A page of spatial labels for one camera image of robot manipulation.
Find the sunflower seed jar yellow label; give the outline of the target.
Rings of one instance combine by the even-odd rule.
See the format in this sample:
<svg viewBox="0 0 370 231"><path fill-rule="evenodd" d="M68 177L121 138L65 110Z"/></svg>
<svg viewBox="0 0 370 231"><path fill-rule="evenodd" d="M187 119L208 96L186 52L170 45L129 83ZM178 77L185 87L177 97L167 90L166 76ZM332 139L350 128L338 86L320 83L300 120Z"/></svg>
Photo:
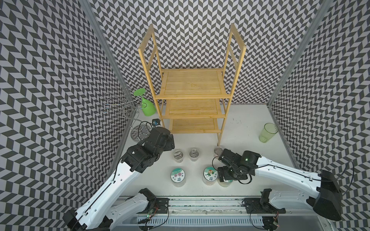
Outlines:
<svg viewBox="0 0 370 231"><path fill-rule="evenodd" d="M221 181L220 179L217 180L220 186L222 187L229 187L234 181L233 180L225 180Z"/></svg>

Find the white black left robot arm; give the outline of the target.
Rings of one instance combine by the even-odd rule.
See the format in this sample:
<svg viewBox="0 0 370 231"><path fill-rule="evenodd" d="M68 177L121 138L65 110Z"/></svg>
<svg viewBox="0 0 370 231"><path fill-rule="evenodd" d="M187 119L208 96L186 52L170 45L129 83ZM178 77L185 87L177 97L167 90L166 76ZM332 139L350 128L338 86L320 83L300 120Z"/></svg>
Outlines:
<svg viewBox="0 0 370 231"><path fill-rule="evenodd" d="M127 149L116 170L83 206L63 215L67 227L72 231L111 231L135 214L152 210L157 198L147 188L119 205L115 202L147 167L159 160L164 151L174 148L174 138L169 130L153 128L147 138Z"/></svg>

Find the jar with strawberry lid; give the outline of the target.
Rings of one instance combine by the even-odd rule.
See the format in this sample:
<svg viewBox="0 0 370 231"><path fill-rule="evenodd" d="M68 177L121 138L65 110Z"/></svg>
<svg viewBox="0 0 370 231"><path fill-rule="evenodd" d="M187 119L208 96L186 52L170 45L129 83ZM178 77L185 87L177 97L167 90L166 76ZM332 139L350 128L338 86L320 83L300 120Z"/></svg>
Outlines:
<svg viewBox="0 0 370 231"><path fill-rule="evenodd" d="M214 167L206 167L203 171L203 182L206 185L213 185L217 182L218 172Z"/></svg>

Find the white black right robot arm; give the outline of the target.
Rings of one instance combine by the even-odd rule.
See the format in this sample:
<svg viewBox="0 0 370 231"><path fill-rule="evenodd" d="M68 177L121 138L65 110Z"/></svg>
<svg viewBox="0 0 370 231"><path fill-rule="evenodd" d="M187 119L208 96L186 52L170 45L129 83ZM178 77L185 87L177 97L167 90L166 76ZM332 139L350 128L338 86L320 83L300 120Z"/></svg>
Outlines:
<svg viewBox="0 0 370 231"><path fill-rule="evenodd" d="M260 176L295 189L287 192L286 196L272 189L264 189L260 200L262 207L271 206L276 210L312 208L324 218L333 221L342 219L342 191L338 179L329 171L316 173L292 168L252 151L244 151L239 155L224 149L217 159L224 164L217 169L221 182L232 180L247 185L254 176Z"/></svg>

